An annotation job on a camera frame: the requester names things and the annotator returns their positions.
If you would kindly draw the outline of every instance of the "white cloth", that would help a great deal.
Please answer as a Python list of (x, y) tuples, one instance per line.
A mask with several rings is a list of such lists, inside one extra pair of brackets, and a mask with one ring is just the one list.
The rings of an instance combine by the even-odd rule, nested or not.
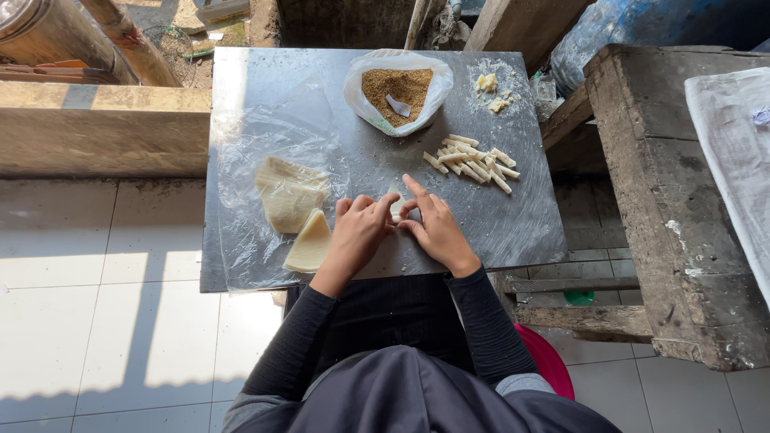
[(770, 106), (770, 68), (694, 77), (685, 93), (711, 174), (770, 304), (770, 126), (752, 118)]

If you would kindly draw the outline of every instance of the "concrete ledge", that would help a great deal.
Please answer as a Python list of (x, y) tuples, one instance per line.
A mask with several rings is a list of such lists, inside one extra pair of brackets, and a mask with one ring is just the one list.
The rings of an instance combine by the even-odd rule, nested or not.
[(0, 82), (0, 178), (205, 177), (211, 91)]

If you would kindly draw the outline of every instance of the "metal tabletop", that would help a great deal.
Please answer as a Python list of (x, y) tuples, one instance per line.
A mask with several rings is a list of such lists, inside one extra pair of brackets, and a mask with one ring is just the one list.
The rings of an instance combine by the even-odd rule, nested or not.
[[(223, 263), (223, 244), (234, 245), (232, 240), (240, 239), (243, 234), (232, 231), (238, 229), (227, 224), (233, 215), (219, 200), (217, 148), (213, 145), (214, 137), (233, 124), (215, 122), (215, 118), (258, 104), (282, 102), (294, 86), (314, 74), (325, 85), (340, 142), (350, 162), (353, 197), (366, 194), (378, 199), (396, 182), (408, 198), (411, 195), (400, 177), (409, 173), (430, 192), (447, 201), (471, 248), (488, 270), (566, 260), (567, 241), (521, 54), (419, 52), (446, 62), (454, 74), (454, 87), (431, 126), (407, 137), (393, 138), (357, 116), (343, 100), (343, 80), (350, 60), (367, 52), (369, 50), (216, 49), (201, 292), (226, 291), (228, 285), (231, 289), (270, 288), (233, 283), (235, 280), (228, 276)], [(499, 81), (498, 92), (511, 90), (516, 99), (497, 115), (487, 109), (483, 98), (476, 98), (474, 89), (481, 73), (492, 72)], [(450, 133), (479, 140), (480, 149), (497, 147), (517, 161), (515, 169), (521, 176), (518, 180), (508, 180), (513, 190), (510, 196), (494, 184), (479, 186), (467, 176), (456, 176), (451, 171), (441, 174), (423, 160), (423, 151), (435, 155), (441, 140)], [(413, 211), (410, 217), (419, 218), (419, 214), (415, 214)], [(275, 253), (285, 256), (290, 245), (284, 247)], [(265, 265), (256, 271), (278, 274), (282, 270)], [(444, 271), (446, 268), (427, 256), (410, 234), (399, 232), (385, 239), (355, 279)], [(296, 284), (306, 284), (313, 275), (296, 273), (293, 277)]]

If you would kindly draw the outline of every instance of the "pink stool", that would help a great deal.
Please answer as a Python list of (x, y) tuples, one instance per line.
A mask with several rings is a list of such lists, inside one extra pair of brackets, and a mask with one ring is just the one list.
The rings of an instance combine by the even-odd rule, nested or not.
[(516, 331), (519, 331), (524, 346), (527, 346), (530, 354), (532, 354), (540, 376), (543, 376), (543, 379), (556, 391), (556, 394), (574, 400), (575, 391), (572, 388), (570, 374), (556, 349), (537, 332), (518, 324), (514, 324), (514, 326)]

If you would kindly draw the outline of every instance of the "hand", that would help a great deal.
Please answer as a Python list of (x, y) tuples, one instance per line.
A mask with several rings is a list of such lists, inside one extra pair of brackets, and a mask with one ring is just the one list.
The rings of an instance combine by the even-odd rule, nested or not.
[[(401, 207), (399, 216), (403, 219), (398, 228), (412, 232), (420, 246), (435, 260), (441, 262), (456, 278), (467, 277), (481, 266), (481, 260), (473, 252), (457, 226), (447, 202), (436, 194), (428, 192), (408, 174), (403, 182), (414, 194)], [(423, 223), (407, 220), (407, 214), (414, 208), (420, 209)]]
[(390, 224), (390, 205), (399, 198), (397, 193), (388, 193), (376, 203), (363, 195), (355, 201), (337, 200), (332, 244), (310, 282), (313, 289), (328, 297), (342, 293), (350, 279), (372, 260), (385, 235), (396, 231)]

